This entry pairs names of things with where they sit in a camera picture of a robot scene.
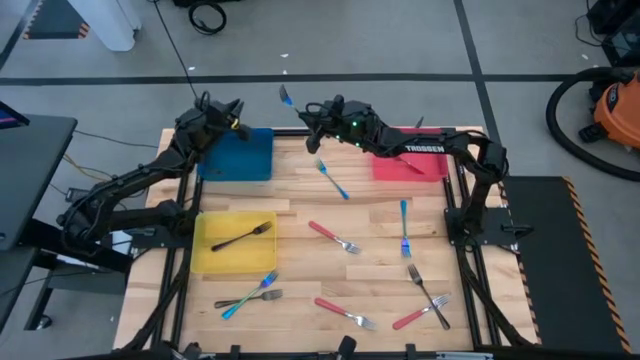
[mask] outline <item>orange striped edge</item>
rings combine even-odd
[[[520,255],[516,255],[518,261],[518,269],[520,270],[520,277],[522,278],[522,285],[524,288],[524,294],[527,297],[527,304],[529,305],[529,313],[531,314],[531,322],[533,323],[533,330],[536,332],[536,338],[538,344],[542,344],[542,338],[540,338],[540,328],[538,327],[538,321],[536,320],[536,313],[533,311],[533,301],[531,300],[531,294],[529,293],[529,285],[527,284],[527,276],[524,274],[524,264],[520,259]]]
[[[87,23],[82,23],[80,25],[80,29],[78,29],[78,39],[84,39],[87,37],[87,34],[89,33],[89,30],[91,28],[89,27],[89,24]]]
[[[42,0],[38,5],[36,5],[35,10],[33,10],[33,14],[31,15],[31,20],[29,20],[29,24],[27,24],[25,30],[24,30],[24,34],[22,34],[22,38],[25,40],[29,40],[29,38],[31,36],[29,36],[29,30],[31,30],[31,25],[33,25],[33,21],[35,20],[36,16],[38,15],[38,13],[40,12],[40,8],[42,7],[42,4],[45,2],[45,0]]]
[[[600,286],[602,287],[602,293],[607,301],[607,306],[611,311],[611,318],[616,325],[616,330],[618,332],[618,336],[620,337],[620,344],[625,352],[631,353],[631,345],[629,343],[629,338],[627,337],[626,332],[624,331],[624,325],[622,324],[622,319],[620,318],[620,313],[618,312],[618,308],[616,307],[616,303],[613,300],[613,295],[611,294],[611,289],[609,288],[609,282],[607,281],[607,277],[604,274],[604,268],[600,263],[600,256],[598,255],[598,250],[596,250],[596,245],[593,243],[593,238],[591,237],[591,231],[589,231],[589,226],[587,225],[587,220],[584,216],[584,212],[582,211],[582,206],[580,205],[580,201],[578,200],[578,194],[576,193],[576,188],[571,183],[571,179],[568,177],[563,177],[565,183],[567,184],[567,188],[569,189],[569,193],[571,195],[571,199],[573,200],[573,206],[576,209],[576,216],[578,217],[578,222],[582,227],[582,235],[584,236],[585,241],[587,242],[587,248],[591,253],[591,260],[593,260],[593,267],[598,274],[598,280],[600,280]]]

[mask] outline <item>blue tray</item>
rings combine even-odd
[[[268,181],[272,162],[272,129],[252,129],[249,141],[226,133],[198,164],[198,174],[206,181]]]

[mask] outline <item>computer monitor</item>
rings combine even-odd
[[[29,119],[0,101],[0,130],[29,125]]]

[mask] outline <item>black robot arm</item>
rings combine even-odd
[[[280,89],[283,102],[290,102]],[[324,103],[309,103],[298,117],[311,130],[307,150],[315,154],[323,137],[333,137],[371,152],[378,157],[395,157],[405,153],[450,154],[475,176],[471,195],[462,204],[458,225],[471,236],[482,233],[485,202],[491,186],[500,182],[508,171],[507,150],[477,131],[442,130],[438,134],[405,133],[389,127],[370,104],[359,101],[345,102],[341,95]],[[477,159],[469,145],[479,148]]]
[[[241,125],[239,120],[242,107],[239,99],[222,104],[211,101],[205,92],[196,100],[194,108],[176,119],[171,143],[155,160],[95,185],[58,217],[57,222],[63,228],[63,244],[76,252],[86,252],[83,244],[95,243],[110,231],[150,225],[163,225],[176,235],[189,235],[192,222],[185,220],[190,214],[173,200],[148,209],[114,211],[114,208],[123,199],[161,180],[193,171],[195,164],[225,132],[233,131],[241,139],[248,139],[250,128]]]

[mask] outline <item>wooden table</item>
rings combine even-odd
[[[172,134],[173,129],[163,131],[160,149],[166,148]],[[415,343],[419,351],[471,349],[460,273],[443,219],[446,199],[442,183],[374,182],[370,155],[334,140],[323,140],[320,156],[349,192],[350,200],[343,200],[314,168],[314,156],[307,153],[301,137],[276,137],[273,179],[267,183],[205,184],[203,211],[277,213],[280,277],[272,288],[283,289],[285,295],[273,302],[249,303],[230,320],[223,320],[222,311],[214,309],[213,303],[244,296],[264,274],[191,274],[180,348],[197,341],[205,352],[228,352],[234,344],[241,345],[243,352],[334,351],[342,337],[350,335],[358,341],[358,351],[404,351],[407,343]],[[194,177],[187,198],[193,192]],[[472,186],[473,177],[468,179]],[[152,186],[147,206],[175,197],[178,183],[167,180]],[[457,186],[454,191],[459,204]],[[409,202],[411,261],[432,296],[452,294],[442,310],[451,324],[449,331],[441,328],[434,314],[426,314],[399,331],[391,327],[394,321],[426,306],[424,295],[410,281],[409,262],[400,256],[401,199]],[[488,204],[500,203],[494,189]],[[309,228],[309,220],[356,242],[363,248],[362,254],[346,253]],[[134,264],[114,348],[133,337],[156,305],[165,252],[149,251]],[[497,247],[484,247],[483,252],[494,300],[520,333],[535,342],[515,256]],[[351,320],[314,305],[318,296],[366,315],[377,323],[378,330],[361,329]],[[488,343],[484,312],[479,301],[476,304],[483,340]],[[170,334],[172,315],[173,309],[169,309],[165,338]]]

